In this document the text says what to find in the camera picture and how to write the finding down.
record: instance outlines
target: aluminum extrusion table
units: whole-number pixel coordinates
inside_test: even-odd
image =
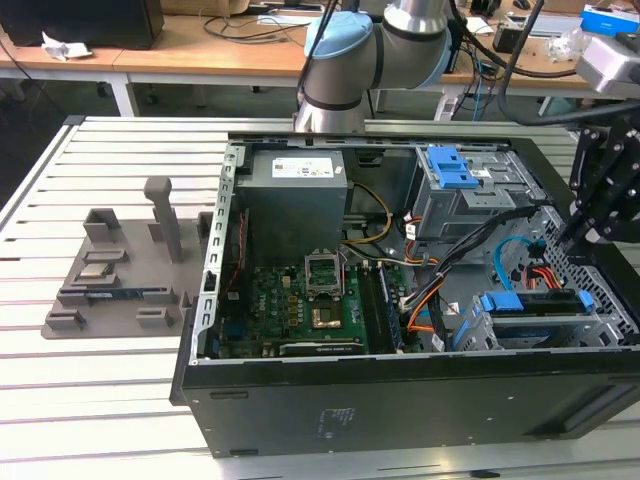
[[[530,137],[565,179],[569,174],[576,141],[563,129],[456,127],[457,135]],[[450,125],[434,122],[372,121],[367,128],[452,134]],[[168,175],[178,216],[195,218],[213,207],[228,132],[289,129],[284,120],[123,117],[61,128],[0,214],[1,479],[468,478],[483,469],[526,479],[640,476],[639,406],[575,441],[470,440],[464,447],[216,461],[189,409],[167,400],[179,338],[40,336],[91,207],[113,207],[120,219],[151,219],[145,180]],[[640,249],[623,251],[640,264]]]

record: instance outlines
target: case label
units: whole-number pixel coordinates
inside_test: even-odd
[[[273,178],[333,178],[331,158],[275,158]]]

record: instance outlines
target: electronic device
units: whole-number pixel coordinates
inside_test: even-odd
[[[529,0],[513,0],[513,6],[520,10],[531,10]]]
[[[221,172],[174,378],[215,457],[576,438],[640,399],[640,278],[567,253],[531,141],[236,133]]]
[[[42,32],[88,47],[151,48],[162,31],[160,0],[2,0],[0,24],[17,46],[41,45]]]
[[[518,37],[522,34],[522,28],[511,28],[504,25],[498,27],[495,37],[493,37],[493,49],[499,53],[511,53],[515,47]]]

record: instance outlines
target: yellow wire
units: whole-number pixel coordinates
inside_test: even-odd
[[[375,198],[380,205],[382,205],[382,208],[384,208],[384,211],[387,214],[387,223],[382,229],[382,232],[380,232],[377,235],[374,235],[373,237],[357,238],[355,240],[343,240],[342,243],[345,245],[354,245],[354,244],[357,245],[361,243],[375,242],[376,240],[383,238],[391,229],[391,211],[389,210],[389,207],[387,207],[387,204],[384,203],[384,200],[382,200],[382,198],[380,198],[380,196],[377,193],[375,193],[373,190],[371,190],[369,187],[367,187],[362,183],[354,182],[353,184],[369,192],[371,196]]]

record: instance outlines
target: black cable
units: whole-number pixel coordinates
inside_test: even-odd
[[[211,29],[209,27],[209,25],[213,22],[215,22],[216,20],[223,20],[225,23],[224,28],[217,32],[213,29]],[[259,20],[251,20],[248,22],[245,22],[241,25],[231,25],[230,23],[228,23],[227,19],[224,17],[212,17],[210,19],[208,19],[206,22],[204,22],[204,24],[202,25],[202,28],[204,29],[205,32],[207,32],[209,35],[212,35],[214,37],[218,37],[218,38],[222,38],[224,40],[231,40],[231,41],[251,41],[251,40],[269,40],[269,39],[274,39],[275,41],[280,41],[279,39],[276,39],[273,37],[273,35],[277,34],[277,33],[282,33],[282,32],[287,32],[289,30],[294,30],[296,28],[302,28],[302,27],[306,27],[307,25],[309,25],[308,23],[302,24],[302,25],[290,25],[287,27],[280,27],[277,28],[275,30],[269,30],[266,32],[259,32],[259,33],[254,33],[251,35],[242,35],[242,36],[235,36],[235,35],[225,35],[224,32],[227,30],[227,28],[242,28],[246,25],[249,25],[251,23],[257,23]],[[275,19],[271,19],[271,21],[273,21],[274,23],[278,24],[278,21]]]
[[[13,58],[13,56],[9,53],[9,50],[7,50],[7,47],[4,46],[4,43],[2,43],[2,40],[0,40],[0,47],[2,47],[2,50],[4,50],[4,53],[7,54],[7,56],[13,62],[13,64],[16,66],[16,68],[18,70],[20,70],[24,74],[25,77],[27,77],[29,80],[31,80],[31,83],[34,84],[38,88],[38,90],[40,90],[40,93],[42,93],[42,95],[44,95],[47,98],[47,100],[49,100],[49,102],[51,102],[51,104],[54,107],[56,107],[56,109],[66,117],[68,114],[64,110],[64,108],[62,108],[55,100],[53,100],[53,98],[51,98],[49,96],[49,94],[44,91],[44,88],[42,88],[38,84],[38,82],[36,82],[33,78],[31,78],[31,75],[29,75],[27,73],[27,71],[24,68],[22,68],[22,66],[17,62],[17,60],[15,58]]]
[[[493,63],[495,63],[496,65],[500,65],[502,68],[506,68],[507,62],[505,62],[502,58],[500,58],[494,52],[492,52],[487,47],[485,47],[480,42],[480,40],[478,40],[476,36],[469,31],[465,21],[460,15],[460,12],[458,12],[458,7],[456,6],[456,0],[449,0],[449,5],[451,6],[451,12],[453,13],[454,20],[456,21],[456,23],[458,24],[458,27],[462,30],[464,35],[469,39],[469,41],[473,43],[473,45],[478,50],[484,53]],[[532,78],[562,78],[562,77],[570,77],[571,75],[575,75],[576,73],[575,69],[564,70],[561,72],[532,72],[530,70],[523,70],[522,68],[517,68],[517,67],[514,68],[514,72],[519,75],[524,75],[525,77],[532,77]]]
[[[371,112],[371,118],[376,119],[376,114],[373,112],[373,102],[371,101],[371,90],[367,89],[367,100],[369,100],[369,111]]]
[[[573,113],[563,113],[559,115],[550,115],[545,117],[522,117],[519,114],[512,112],[509,110],[507,105],[507,88],[509,86],[509,81],[511,80],[511,75],[516,70],[515,65],[518,61],[518,57],[520,56],[520,52],[522,52],[522,48],[524,47],[524,43],[533,28],[533,24],[538,18],[542,7],[544,6],[544,0],[538,0],[531,11],[531,15],[529,15],[529,20],[524,27],[524,30],[520,37],[518,38],[518,42],[516,43],[515,48],[513,49],[513,53],[511,54],[511,59],[509,60],[509,64],[507,65],[504,73],[504,81],[501,85],[500,91],[498,92],[498,105],[500,110],[509,120],[519,123],[520,125],[525,126],[545,126],[545,125],[558,125],[564,123],[574,123],[574,122],[582,122],[584,120],[590,120],[598,117],[606,117],[610,115],[621,115],[624,113],[629,113],[634,110],[640,109],[640,102],[624,102],[617,105],[606,105],[602,107],[592,108],[590,110],[585,110],[582,112],[573,112]]]
[[[467,99],[467,95],[469,95],[469,92],[473,88],[473,84],[476,83],[476,75],[478,73],[478,67],[476,65],[476,60],[475,60],[475,56],[474,56],[473,52],[471,50],[466,50],[466,49],[461,49],[461,51],[467,53],[469,55],[469,57],[471,58],[471,64],[473,65],[473,77],[471,77],[471,83],[469,83],[469,85],[467,86],[466,90],[463,92],[462,98],[460,99],[460,101],[458,102],[458,105],[456,105],[455,110],[451,114],[451,119],[452,120],[455,118],[456,114],[458,113],[458,111],[461,108],[464,109],[464,107],[462,105],[464,104],[465,100]]]
[[[491,217],[482,225],[460,238],[441,258],[433,270],[429,282],[407,297],[406,304],[418,304],[420,300],[431,291],[438,282],[442,281],[453,265],[460,261],[468,252],[482,245],[498,228],[509,220],[526,218],[536,213],[540,207],[533,205],[515,208]]]
[[[311,44],[311,48],[309,49],[309,54],[304,61],[304,65],[302,66],[302,70],[300,71],[300,76],[298,77],[298,86],[296,88],[296,105],[298,110],[300,109],[300,102],[298,101],[298,93],[304,93],[304,82],[307,79],[307,73],[309,73],[309,66],[311,65],[311,60],[313,59],[313,54],[316,51],[320,40],[322,39],[322,35],[324,34],[327,25],[331,21],[331,16],[333,15],[334,10],[336,9],[336,5],[338,4],[338,0],[329,0],[329,5],[325,9],[322,14],[322,18],[320,19],[320,25],[318,26],[318,31],[316,32],[316,38],[313,40]]]

